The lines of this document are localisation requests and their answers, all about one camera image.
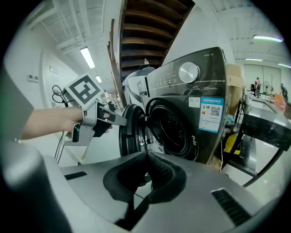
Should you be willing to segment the brown wooden staircase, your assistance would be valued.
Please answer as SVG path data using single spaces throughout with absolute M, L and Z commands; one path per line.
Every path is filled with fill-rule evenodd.
M 111 20 L 107 45 L 115 93 L 120 97 L 121 108 L 127 105 L 122 82 L 145 61 L 154 68 L 162 65 L 194 6 L 193 0 L 122 0 L 118 54 L 114 54 L 114 19 Z

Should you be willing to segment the open brown cardboard box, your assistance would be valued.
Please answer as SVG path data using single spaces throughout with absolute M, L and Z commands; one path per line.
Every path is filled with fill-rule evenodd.
M 228 113 L 234 117 L 242 97 L 243 88 L 245 87 L 240 65 L 226 65 L 226 83 L 229 90 L 228 96 L 230 102 Z

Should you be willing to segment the small white sticker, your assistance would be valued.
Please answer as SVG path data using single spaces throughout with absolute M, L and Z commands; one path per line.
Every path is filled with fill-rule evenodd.
M 200 108 L 201 98 L 200 97 L 189 97 L 189 107 Z

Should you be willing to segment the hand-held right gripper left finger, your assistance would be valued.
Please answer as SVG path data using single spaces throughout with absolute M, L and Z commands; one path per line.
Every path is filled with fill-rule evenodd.
M 60 168 L 44 157 L 53 194 L 73 233 L 148 233 L 147 205 L 134 207 L 146 153 Z

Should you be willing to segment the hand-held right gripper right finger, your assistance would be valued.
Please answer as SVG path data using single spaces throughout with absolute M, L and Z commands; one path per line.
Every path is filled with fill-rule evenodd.
M 135 209 L 134 233 L 225 233 L 262 208 L 256 197 L 207 165 L 147 155 L 153 189 Z

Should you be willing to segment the orange chair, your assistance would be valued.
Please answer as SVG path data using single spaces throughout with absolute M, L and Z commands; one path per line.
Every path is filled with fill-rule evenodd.
M 281 112 L 285 112 L 286 102 L 282 94 L 275 93 L 275 107 Z

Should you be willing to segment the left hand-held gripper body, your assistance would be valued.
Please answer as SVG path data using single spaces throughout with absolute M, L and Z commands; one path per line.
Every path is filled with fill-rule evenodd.
M 64 95 L 74 107 L 82 109 L 83 120 L 74 125 L 65 137 L 66 146 L 87 146 L 93 138 L 93 127 L 97 121 L 97 102 L 100 101 L 101 88 L 96 81 L 84 74 L 64 88 Z

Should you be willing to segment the black round washing machine door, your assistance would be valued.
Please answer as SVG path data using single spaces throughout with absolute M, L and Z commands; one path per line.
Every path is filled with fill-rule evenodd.
M 137 104 L 129 104 L 122 116 L 127 120 L 126 126 L 119 126 L 120 155 L 127 156 L 136 152 L 147 151 L 146 127 L 147 116 Z

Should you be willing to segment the black stone bench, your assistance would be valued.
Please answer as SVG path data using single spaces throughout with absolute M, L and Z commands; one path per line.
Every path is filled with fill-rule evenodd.
M 222 152 L 223 166 L 228 164 L 251 176 L 243 187 L 251 185 L 262 177 L 282 153 L 291 147 L 291 123 L 273 107 L 269 107 L 272 111 L 250 105 L 243 106 L 240 102 L 235 117 L 235 126 L 239 127 L 237 137 L 230 151 Z M 256 139 L 277 148 L 276 153 L 259 172 L 255 171 Z

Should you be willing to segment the silver round dial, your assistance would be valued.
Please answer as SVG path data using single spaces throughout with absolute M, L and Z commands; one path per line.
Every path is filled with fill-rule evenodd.
M 194 82 L 200 75 L 200 68 L 192 62 L 185 62 L 179 68 L 179 78 L 184 83 Z

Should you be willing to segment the white room door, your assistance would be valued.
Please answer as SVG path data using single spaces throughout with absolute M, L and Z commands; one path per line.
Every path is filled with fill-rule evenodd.
M 50 72 L 50 66 L 58 70 L 58 75 Z M 63 107 L 60 96 L 54 95 L 53 90 L 63 89 L 78 77 L 69 66 L 49 51 L 42 51 L 40 62 L 40 91 L 44 108 Z

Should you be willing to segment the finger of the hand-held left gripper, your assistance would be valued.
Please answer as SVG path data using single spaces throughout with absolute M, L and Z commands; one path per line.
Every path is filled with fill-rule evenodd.
M 107 109 L 103 104 L 97 102 L 97 123 L 126 126 L 127 119 Z

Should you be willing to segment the white grey cleaning robot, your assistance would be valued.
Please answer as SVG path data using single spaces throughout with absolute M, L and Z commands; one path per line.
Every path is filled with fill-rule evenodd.
M 144 84 L 145 77 L 156 70 L 156 68 L 149 65 L 142 65 L 137 70 L 130 73 L 122 82 L 122 88 L 125 94 L 125 99 L 127 105 L 136 104 L 142 108 L 142 110 L 146 109 L 147 101 L 143 97 L 140 96 L 139 93 L 139 82 Z

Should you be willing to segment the white ceiling pipes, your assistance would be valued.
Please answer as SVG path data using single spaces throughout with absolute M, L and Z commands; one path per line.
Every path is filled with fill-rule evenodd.
M 105 0 L 43 0 L 29 14 L 29 30 L 41 26 L 63 54 L 82 47 L 101 49 Z

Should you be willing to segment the person's left hand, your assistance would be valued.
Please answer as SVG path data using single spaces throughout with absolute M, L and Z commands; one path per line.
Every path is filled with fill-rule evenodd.
M 111 126 L 111 124 L 108 123 L 108 121 L 114 120 L 115 120 L 114 115 L 98 107 L 97 121 L 96 125 L 93 127 L 93 130 L 95 131 L 93 137 L 101 137 Z

